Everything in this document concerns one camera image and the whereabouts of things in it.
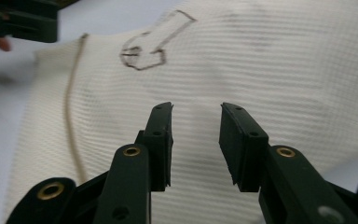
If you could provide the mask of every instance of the white towel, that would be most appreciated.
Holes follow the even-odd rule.
[[[86,35],[37,59],[8,213],[39,181],[108,170],[168,101],[172,186],[153,193],[153,223],[259,221],[257,195],[231,185],[218,145],[223,102],[320,172],[358,155],[358,1],[192,0],[153,27]]]

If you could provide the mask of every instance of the black object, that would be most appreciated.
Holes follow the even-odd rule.
[[[136,143],[116,151],[108,172],[77,188],[68,178],[35,185],[7,224],[150,223],[150,191],[170,184],[171,124],[172,104],[155,106]]]
[[[56,42],[58,10],[50,0],[0,0],[0,37]]]
[[[296,149],[270,147],[240,106],[222,104],[220,147],[240,191],[258,192],[267,224],[357,224],[358,191],[332,185]]]

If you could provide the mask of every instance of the white cloth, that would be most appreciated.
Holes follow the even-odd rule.
[[[37,52],[7,212],[41,180],[109,168],[170,101],[172,186],[153,223],[255,223],[218,145],[220,104],[243,106],[272,145],[325,171],[358,154],[358,1],[188,1],[154,26]]]

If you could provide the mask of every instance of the drawing on cloth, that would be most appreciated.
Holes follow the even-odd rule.
[[[154,27],[129,39],[120,52],[124,65],[143,71],[167,62],[164,46],[196,20],[183,11],[176,10]]]

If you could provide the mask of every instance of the white surface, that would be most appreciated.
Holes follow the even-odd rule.
[[[84,33],[111,35],[153,24],[181,0],[81,0],[60,12],[60,41]],[[34,51],[55,44],[10,38],[13,50],[0,51],[0,222],[21,116],[34,73]]]

